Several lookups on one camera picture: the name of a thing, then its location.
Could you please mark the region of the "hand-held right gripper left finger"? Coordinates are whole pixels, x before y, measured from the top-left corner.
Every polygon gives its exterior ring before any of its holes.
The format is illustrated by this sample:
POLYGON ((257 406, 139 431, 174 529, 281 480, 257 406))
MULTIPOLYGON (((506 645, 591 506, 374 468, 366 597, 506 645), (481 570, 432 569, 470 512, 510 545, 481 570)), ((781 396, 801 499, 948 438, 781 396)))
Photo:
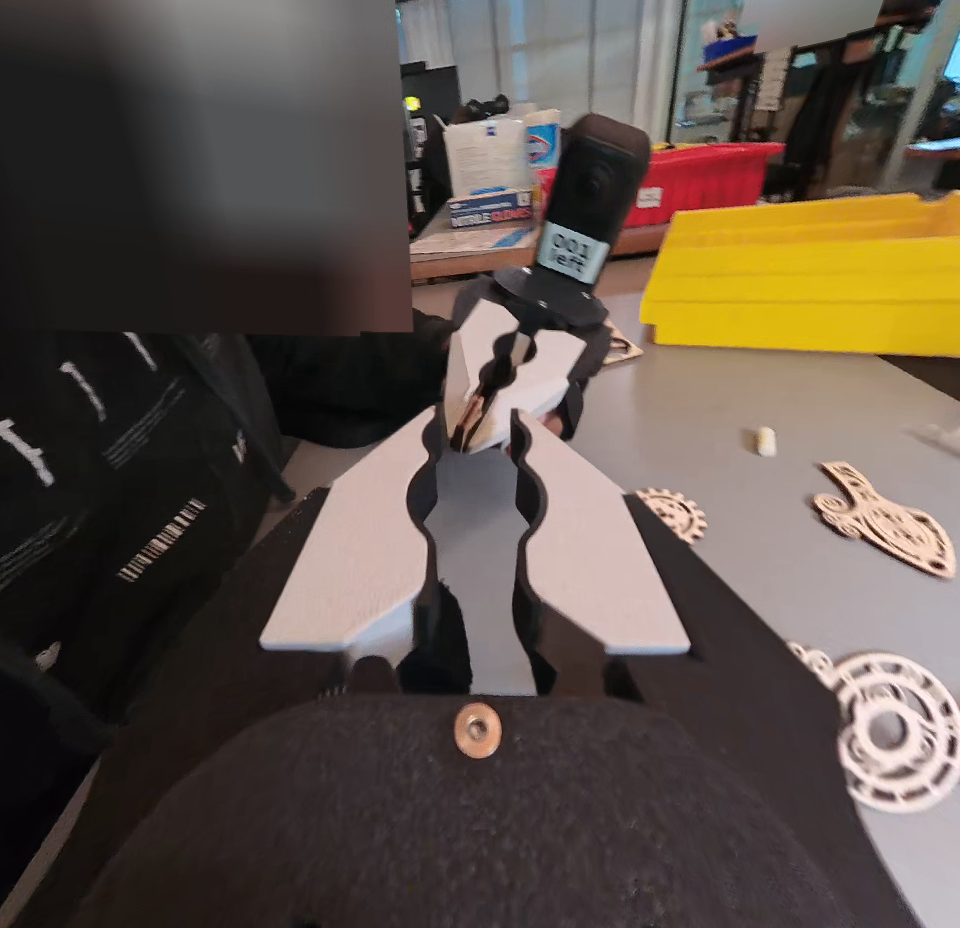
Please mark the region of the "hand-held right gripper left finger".
POLYGON ((426 635, 439 609, 426 520, 438 500, 441 419, 427 408, 332 483, 260 633, 262 649, 397 666, 426 635))

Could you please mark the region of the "small wooden puzzle piece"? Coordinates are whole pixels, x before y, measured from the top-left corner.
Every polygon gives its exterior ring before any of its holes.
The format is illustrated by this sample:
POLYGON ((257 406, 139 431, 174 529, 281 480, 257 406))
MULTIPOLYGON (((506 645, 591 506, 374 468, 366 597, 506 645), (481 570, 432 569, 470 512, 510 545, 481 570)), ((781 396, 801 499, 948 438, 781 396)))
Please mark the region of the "small wooden puzzle piece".
POLYGON ((469 397, 463 412, 449 437, 450 448, 459 454, 467 453, 474 436, 483 424, 488 410, 488 399, 478 393, 469 397))

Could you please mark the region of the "person's left forearm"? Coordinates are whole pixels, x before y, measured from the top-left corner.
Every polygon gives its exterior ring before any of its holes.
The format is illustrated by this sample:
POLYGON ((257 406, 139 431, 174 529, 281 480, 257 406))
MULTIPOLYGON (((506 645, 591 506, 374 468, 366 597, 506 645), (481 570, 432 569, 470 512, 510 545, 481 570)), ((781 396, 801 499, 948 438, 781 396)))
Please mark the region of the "person's left forearm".
POLYGON ((279 430, 332 449, 379 442, 442 399, 451 321, 413 310, 406 333, 249 334, 279 430))

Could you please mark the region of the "grey desk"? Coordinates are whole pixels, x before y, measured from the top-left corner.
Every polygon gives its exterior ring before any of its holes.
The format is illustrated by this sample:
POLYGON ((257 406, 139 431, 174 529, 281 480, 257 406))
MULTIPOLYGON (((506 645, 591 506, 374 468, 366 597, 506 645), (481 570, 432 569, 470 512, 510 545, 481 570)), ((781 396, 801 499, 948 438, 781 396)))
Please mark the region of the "grey desk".
POLYGON ((519 576, 532 485, 512 450, 454 454, 442 406, 425 636, 397 666, 262 649, 331 487, 298 502, 282 444, 293 498, 103 750, 2 810, 6 897, 91 776, 13 925, 958 926, 958 786, 918 814, 856 802, 837 702, 786 646, 893 652, 958 697, 958 576, 809 501, 847 462, 958 542, 958 456, 911 434, 936 392, 876 358, 654 346, 589 393, 559 439, 626 493, 686 654, 606 655, 548 618, 519 576), (697 502, 704 537, 646 488, 697 502))

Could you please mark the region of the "wipes canister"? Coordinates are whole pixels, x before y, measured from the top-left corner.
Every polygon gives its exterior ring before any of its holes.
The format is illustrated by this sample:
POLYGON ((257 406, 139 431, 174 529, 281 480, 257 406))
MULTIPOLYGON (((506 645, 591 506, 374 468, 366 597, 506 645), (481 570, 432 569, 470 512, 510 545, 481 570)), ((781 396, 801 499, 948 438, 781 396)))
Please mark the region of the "wipes canister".
POLYGON ((562 142, 561 112, 555 108, 539 109, 523 119, 526 156, 532 190, 552 181, 560 160, 562 142))

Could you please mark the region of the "wooden puzzle sheet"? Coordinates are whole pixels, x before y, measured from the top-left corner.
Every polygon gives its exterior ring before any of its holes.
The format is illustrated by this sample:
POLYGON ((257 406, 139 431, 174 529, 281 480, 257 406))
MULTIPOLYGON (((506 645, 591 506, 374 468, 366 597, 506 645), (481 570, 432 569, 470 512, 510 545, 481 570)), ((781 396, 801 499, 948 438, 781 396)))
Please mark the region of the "wooden puzzle sheet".
POLYGON ((642 347, 622 334, 612 321, 607 320, 605 326, 609 339, 602 369, 633 361, 643 356, 644 352, 642 347))

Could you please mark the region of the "blue glove box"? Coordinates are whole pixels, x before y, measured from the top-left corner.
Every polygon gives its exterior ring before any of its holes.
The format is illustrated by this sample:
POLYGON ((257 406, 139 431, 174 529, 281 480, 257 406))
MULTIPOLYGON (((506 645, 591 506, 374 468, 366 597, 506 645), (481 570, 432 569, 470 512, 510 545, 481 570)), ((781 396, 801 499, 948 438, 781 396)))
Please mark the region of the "blue glove box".
POLYGON ((534 217, 530 189, 487 189, 447 203, 454 230, 473 229, 507 222, 530 221, 534 217))

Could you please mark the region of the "wooden gear piece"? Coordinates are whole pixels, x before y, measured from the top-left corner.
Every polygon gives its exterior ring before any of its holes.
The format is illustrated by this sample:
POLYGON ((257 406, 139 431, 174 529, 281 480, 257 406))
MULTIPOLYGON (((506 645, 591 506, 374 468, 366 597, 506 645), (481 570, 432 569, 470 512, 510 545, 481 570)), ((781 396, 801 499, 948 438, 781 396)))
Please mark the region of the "wooden gear piece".
POLYGON ((690 546, 701 540, 708 529, 706 514, 697 502, 680 492, 646 488, 635 492, 656 516, 690 546))

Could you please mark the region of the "white cardboard box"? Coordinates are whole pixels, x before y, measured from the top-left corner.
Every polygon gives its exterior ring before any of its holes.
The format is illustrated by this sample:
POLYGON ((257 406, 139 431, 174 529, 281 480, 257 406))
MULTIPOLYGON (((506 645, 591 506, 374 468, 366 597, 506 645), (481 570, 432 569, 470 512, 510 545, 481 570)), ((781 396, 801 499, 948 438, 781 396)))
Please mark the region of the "white cardboard box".
POLYGON ((530 189, 522 119, 498 117, 450 124, 442 136, 454 198, 484 190, 530 189))

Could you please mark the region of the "red plastic bin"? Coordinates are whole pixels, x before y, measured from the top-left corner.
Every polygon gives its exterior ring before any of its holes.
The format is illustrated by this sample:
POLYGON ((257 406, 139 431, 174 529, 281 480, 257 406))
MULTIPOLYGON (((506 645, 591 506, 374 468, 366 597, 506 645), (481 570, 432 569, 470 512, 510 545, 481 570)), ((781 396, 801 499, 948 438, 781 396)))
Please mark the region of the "red plastic bin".
POLYGON ((680 212, 755 204, 781 142, 656 144, 624 228, 667 224, 680 212))

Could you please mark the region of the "black cabinet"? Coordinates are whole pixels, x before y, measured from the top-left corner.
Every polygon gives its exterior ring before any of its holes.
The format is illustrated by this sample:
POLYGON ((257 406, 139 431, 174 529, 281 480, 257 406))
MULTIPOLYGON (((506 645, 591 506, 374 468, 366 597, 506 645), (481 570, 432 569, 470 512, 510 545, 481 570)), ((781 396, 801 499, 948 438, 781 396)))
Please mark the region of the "black cabinet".
POLYGON ((417 237, 452 193, 445 130, 461 105, 455 66, 430 69, 426 62, 400 67, 404 110, 404 161, 408 221, 417 237))

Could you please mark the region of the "yellow plastic bin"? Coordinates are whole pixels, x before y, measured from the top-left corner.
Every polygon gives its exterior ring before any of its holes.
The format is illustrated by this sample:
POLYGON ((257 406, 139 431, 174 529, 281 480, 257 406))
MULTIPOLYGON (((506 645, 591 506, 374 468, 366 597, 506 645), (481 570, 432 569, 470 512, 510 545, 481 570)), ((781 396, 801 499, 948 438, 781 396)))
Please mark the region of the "yellow plastic bin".
POLYGON ((665 346, 958 358, 959 194, 678 213, 639 321, 665 346))

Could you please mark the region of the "black standing rack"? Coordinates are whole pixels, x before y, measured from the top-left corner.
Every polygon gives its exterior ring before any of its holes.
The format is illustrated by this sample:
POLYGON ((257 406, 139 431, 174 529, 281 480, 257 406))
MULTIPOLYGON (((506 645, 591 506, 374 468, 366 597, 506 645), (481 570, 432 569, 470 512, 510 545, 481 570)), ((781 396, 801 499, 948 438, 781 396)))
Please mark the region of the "black standing rack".
POLYGON ((783 146, 764 167, 757 200, 878 192, 914 94, 902 83, 902 68, 942 1, 883 0, 872 28, 789 48, 783 73, 773 53, 748 45, 734 19, 705 27, 699 70, 713 97, 736 99, 730 140, 783 146))

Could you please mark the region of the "ornate heart-shaped wooden piece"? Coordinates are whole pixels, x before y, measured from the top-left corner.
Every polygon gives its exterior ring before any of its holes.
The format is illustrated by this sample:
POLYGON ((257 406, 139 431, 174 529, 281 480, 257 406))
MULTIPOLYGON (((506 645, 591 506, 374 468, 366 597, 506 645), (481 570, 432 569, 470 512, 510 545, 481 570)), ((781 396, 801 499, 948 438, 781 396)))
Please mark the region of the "ornate heart-shaped wooden piece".
POLYGON ((849 540, 863 541, 894 559, 941 580, 957 574, 954 544, 927 512, 880 494, 847 462, 821 462, 820 471, 840 491, 811 498, 821 522, 849 540))

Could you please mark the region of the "round wooden wheel piece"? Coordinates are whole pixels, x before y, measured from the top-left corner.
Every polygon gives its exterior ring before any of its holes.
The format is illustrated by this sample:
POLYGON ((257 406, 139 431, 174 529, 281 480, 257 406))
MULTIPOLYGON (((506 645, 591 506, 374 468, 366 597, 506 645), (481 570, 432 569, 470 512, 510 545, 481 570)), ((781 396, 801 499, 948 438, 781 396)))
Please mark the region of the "round wooden wheel piece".
POLYGON ((890 651, 833 661, 818 648, 786 646, 837 702, 836 749, 856 802, 886 814, 918 814, 952 794, 959 780, 958 703, 931 671, 890 651))

